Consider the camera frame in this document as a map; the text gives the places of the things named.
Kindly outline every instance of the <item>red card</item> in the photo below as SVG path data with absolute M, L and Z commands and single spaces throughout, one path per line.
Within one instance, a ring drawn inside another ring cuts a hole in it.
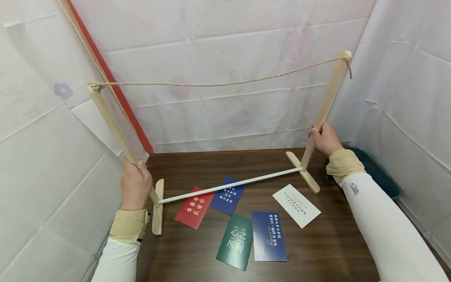
M 193 192 L 202 191 L 202 188 L 194 187 Z M 203 194 L 197 197 L 191 197 L 186 199 L 179 213 L 175 217 L 175 221 L 188 225 L 194 229 L 198 229 L 203 216 L 207 212 L 208 206 L 215 192 Z

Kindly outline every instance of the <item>red strip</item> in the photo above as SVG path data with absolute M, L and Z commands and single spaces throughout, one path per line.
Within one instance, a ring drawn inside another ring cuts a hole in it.
M 77 10 L 75 9 L 74 5 L 72 4 L 71 0 L 67 0 L 67 3 L 69 4 L 70 9 L 72 10 L 72 13 L 74 14 L 75 19 L 77 20 L 78 25 L 80 26 L 83 35 L 86 37 L 86 40 L 88 41 L 89 46 L 91 47 L 92 51 L 94 52 L 95 57 L 99 61 L 100 67 L 102 68 L 103 72 L 105 73 L 106 78 L 109 82 L 116 82 L 116 79 L 114 78 L 112 72 L 108 68 L 108 65 L 106 64 L 105 60 L 103 59 L 99 49 L 97 48 L 94 40 L 92 39 L 91 35 L 89 34 L 88 30 L 86 29 L 86 26 L 84 25 L 82 19 L 80 18 L 79 14 L 77 13 Z M 131 125 L 135 128 L 136 134 L 138 135 L 139 140 L 141 141 L 141 144 L 144 147 L 144 150 L 149 155 L 153 154 L 153 148 L 149 143 L 149 140 L 147 139 L 146 135 L 144 134 L 143 129 L 141 128 L 141 125 L 139 124 L 138 120 L 135 117 L 135 114 L 132 111 L 132 108 L 130 107 L 129 102 L 125 98 L 124 93 L 120 89 L 119 85 L 112 85 L 114 92 L 116 93 L 117 99 L 119 100 L 120 105 L 125 111 L 125 114 L 130 120 Z

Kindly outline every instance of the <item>brown table surface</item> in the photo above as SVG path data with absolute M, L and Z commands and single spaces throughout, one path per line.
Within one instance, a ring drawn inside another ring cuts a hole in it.
M 304 149 L 287 149 L 301 159 Z M 245 180 L 293 168 L 285 149 L 152 155 L 147 166 L 154 183 L 165 179 L 164 198 L 222 184 L 225 176 Z M 166 203 L 163 235 L 151 224 L 138 256 L 137 282 L 278 282 L 379 281 L 376 265 L 354 221 L 351 209 L 334 182 L 326 179 L 325 155 L 314 152 L 308 171 L 321 187 L 314 195 L 297 172 L 247 184 L 235 214 L 279 212 L 288 262 L 255 262 L 253 249 L 247 271 L 216 260 L 229 216 L 209 208 L 198 230 L 174 221 L 185 200 Z M 301 229 L 272 195 L 292 184 L 321 214 Z M 149 202 L 147 209 L 152 211 Z

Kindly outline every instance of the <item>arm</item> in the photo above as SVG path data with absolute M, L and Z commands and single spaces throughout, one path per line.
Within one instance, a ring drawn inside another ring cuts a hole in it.
M 124 161 L 121 177 L 122 206 L 111 225 L 110 235 L 92 277 L 92 282 L 134 282 L 136 258 L 149 222 L 144 205 L 152 176 L 142 161 L 134 166 Z
M 357 226 L 376 263 L 381 281 L 448 281 L 444 271 L 406 215 L 344 150 L 333 128 L 312 129 L 317 148 L 329 156 L 327 173 L 346 195 Z

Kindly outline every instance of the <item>right hand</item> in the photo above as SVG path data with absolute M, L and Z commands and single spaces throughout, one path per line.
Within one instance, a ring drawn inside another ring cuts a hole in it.
M 142 160 L 139 160 L 136 166 L 127 160 L 122 163 L 124 171 L 120 179 L 122 194 L 120 209 L 124 211 L 142 210 L 152 189 L 152 175 Z
M 312 128 L 308 130 L 308 136 L 313 136 L 316 148 L 325 153 L 328 157 L 330 157 L 335 151 L 344 149 L 338 140 L 335 130 L 327 122 L 325 122 L 319 129 L 314 128 L 312 124 Z

